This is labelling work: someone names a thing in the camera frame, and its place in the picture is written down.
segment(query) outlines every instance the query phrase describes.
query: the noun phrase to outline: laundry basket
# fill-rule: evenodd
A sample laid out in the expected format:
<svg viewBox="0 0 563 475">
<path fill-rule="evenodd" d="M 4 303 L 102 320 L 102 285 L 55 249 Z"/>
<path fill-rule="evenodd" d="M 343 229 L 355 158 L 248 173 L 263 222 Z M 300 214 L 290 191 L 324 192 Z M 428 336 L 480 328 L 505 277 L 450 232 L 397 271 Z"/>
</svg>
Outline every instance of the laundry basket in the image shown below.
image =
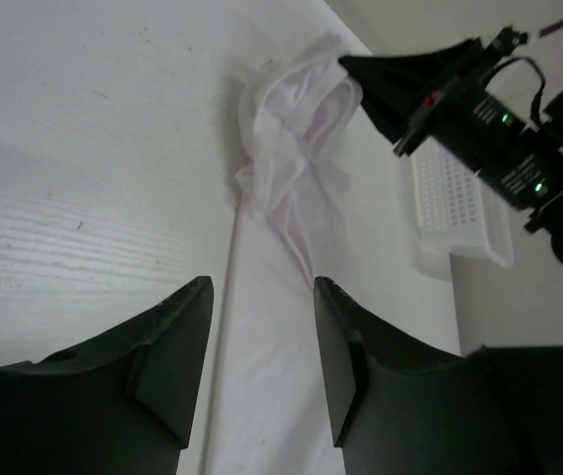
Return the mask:
<svg viewBox="0 0 563 475">
<path fill-rule="evenodd" d="M 512 267 L 508 207 L 501 198 L 434 139 L 426 140 L 412 161 L 422 240 Z"/>
</svg>

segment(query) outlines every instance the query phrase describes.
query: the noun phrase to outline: white table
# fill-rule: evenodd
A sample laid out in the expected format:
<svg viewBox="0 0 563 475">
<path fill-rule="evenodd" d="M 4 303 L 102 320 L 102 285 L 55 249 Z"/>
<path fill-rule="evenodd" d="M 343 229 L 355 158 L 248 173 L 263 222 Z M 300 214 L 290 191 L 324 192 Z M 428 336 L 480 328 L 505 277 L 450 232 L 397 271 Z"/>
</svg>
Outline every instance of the white table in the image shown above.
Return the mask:
<svg viewBox="0 0 563 475">
<path fill-rule="evenodd" d="M 213 277 L 215 319 L 189 450 L 204 456 L 243 163 L 235 119 L 259 64 L 326 31 L 322 0 L 0 2 L 0 365 L 39 360 Z M 349 292 L 458 351 L 446 256 L 415 238 L 405 162 L 363 114 L 341 144 Z"/>
</svg>

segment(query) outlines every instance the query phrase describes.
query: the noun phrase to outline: wall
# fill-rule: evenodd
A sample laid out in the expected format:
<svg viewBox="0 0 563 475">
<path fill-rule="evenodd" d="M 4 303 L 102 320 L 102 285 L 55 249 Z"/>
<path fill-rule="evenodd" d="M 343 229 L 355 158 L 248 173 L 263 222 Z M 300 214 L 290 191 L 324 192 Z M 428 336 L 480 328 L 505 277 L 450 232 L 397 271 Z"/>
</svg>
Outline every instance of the wall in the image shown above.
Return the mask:
<svg viewBox="0 0 563 475">
<path fill-rule="evenodd" d="M 398 54 L 442 48 L 472 36 L 493 36 L 502 26 L 533 31 L 563 17 L 556 0 L 328 0 L 373 51 Z M 411 29 L 418 34 L 412 39 Z M 563 88 L 563 32 L 524 48 L 547 79 L 545 101 Z M 519 68 L 498 91 L 526 116 L 537 79 Z M 455 301 L 464 352 L 481 344 L 563 344 L 563 267 L 548 236 L 529 237 L 526 219 L 512 212 L 516 266 L 452 258 Z"/>
</svg>

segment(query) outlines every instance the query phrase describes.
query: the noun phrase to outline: plastic basket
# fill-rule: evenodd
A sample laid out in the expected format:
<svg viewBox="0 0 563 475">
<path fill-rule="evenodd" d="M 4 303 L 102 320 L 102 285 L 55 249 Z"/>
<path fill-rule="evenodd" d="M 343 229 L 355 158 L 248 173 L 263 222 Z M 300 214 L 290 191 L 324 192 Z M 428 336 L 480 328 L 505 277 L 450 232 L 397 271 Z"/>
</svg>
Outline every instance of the plastic basket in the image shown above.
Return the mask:
<svg viewBox="0 0 563 475">
<path fill-rule="evenodd" d="M 508 207 L 501 198 L 433 139 L 412 162 L 421 239 L 452 254 L 512 267 Z"/>
</svg>

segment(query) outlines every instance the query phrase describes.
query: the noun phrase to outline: white cloth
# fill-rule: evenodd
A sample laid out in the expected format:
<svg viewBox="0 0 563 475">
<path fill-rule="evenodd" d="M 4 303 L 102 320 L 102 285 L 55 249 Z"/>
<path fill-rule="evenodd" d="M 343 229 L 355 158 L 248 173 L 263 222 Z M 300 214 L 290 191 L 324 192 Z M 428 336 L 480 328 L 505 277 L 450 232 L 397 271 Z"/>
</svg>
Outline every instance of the white cloth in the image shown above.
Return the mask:
<svg viewBox="0 0 563 475">
<path fill-rule="evenodd" d="M 313 299 L 314 277 L 339 280 L 344 268 L 338 202 L 347 178 L 329 159 L 361 94 L 337 64 L 343 53 L 340 37 L 322 37 L 243 91 L 239 125 L 251 162 L 237 175 L 243 197 L 209 475 L 344 473 L 329 426 Z"/>
</svg>

